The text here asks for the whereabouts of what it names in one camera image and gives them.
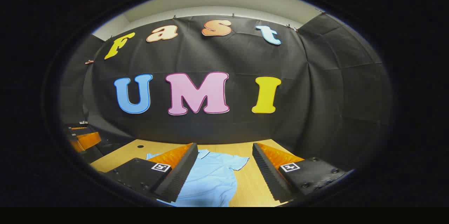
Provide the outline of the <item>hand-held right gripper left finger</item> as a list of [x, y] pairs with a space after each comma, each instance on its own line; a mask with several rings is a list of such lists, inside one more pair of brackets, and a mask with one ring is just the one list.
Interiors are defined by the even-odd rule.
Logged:
[[190, 143], [149, 159], [132, 158], [105, 176], [145, 196], [175, 202], [198, 153], [197, 144]]

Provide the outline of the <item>light blue T-shirt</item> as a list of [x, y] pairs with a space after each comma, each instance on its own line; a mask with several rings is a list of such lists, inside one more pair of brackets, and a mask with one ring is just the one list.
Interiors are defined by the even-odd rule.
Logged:
[[237, 190], [234, 171], [249, 157], [199, 150], [197, 159], [175, 202], [176, 207], [228, 207]]

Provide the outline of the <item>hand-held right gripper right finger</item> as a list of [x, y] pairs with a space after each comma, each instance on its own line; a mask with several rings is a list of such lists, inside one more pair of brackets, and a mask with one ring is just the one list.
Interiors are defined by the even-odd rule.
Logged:
[[262, 143], [253, 144], [252, 155], [274, 200], [281, 203], [308, 200], [354, 172], [320, 157], [304, 159]]

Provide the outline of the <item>black backdrop cloth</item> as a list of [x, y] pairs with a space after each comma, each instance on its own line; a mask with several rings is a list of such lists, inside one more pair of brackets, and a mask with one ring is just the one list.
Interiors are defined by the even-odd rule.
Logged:
[[377, 52], [328, 15], [297, 30], [203, 15], [89, 37], [62, 75], [58, 110], [114, 145], [272, 139], [351, 170], [383, 144], [391, 96]]

